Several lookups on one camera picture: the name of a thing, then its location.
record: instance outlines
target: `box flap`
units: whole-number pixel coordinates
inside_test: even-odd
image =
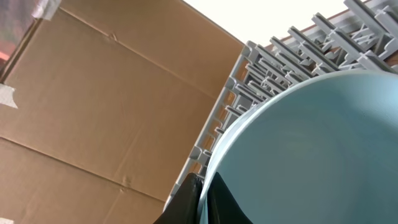
[[[63,11],[6,84],[19,109],[0,105],[0,136],[161,200],[214,103]]]
[[[214,99],[243,47],[183,1],[63,0],[61,8]]]
[[[153,223],[162,213],[154,198],[8,140],[0,155],[0,218],[15,224]]]

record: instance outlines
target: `packing tape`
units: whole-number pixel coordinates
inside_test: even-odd
[[[60,4],[61,0],[40,0],[40,2],[36,5],[32,16],[37,19],[42,18],[51,20]]]
[[[12,108],[17,108],[17,105],[14,102],[12,95],[14,94],[15,89],[13,87],[9,87],[3,84],[0,84],[0,104],[4,104],[10,106]]]
[[[0,218],[0,224],[14,224],[14,221],[8,220],[6,218]]]

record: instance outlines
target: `dish rack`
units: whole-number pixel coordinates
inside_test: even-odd
[[[368,69],[398,73],[393,57],[398,50],[398,2],[345,0],[349,11],[332,24],[320,13],[315,27],[305,35],[295,27],[291,39],[270,39],[271,46],[247,42],[223,87],[193,149],[165,203],[165,208],[190,172],[206,176],[211,154],[224,132],[257,104],[310,78],[339,70]],[[220,117],[225,110],[226,116]],[[211,138],[206,149],[204,145]]]

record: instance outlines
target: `cardboard box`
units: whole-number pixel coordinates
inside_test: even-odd
[[[161,200],[214,103],[63,11],[6,84],[19,109],[0,107],[2,137]]]
[[[0,221],[153,223],[163,202],[0,139]]]
[[[0,218],[153,222],[242,44],[154,0],[64,0],[22,43],[1,77],[18,109],[0,105]]]
[[[214,99],[243,48],[182,0],[63,0],[61,8]]]

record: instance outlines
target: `white wall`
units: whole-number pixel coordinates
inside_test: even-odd
[[[272,36],[289,36],[287,29],[313,25],[312,16],[326,18],[347,9],[343,0],[184,0],[246,43],[268,45]]]

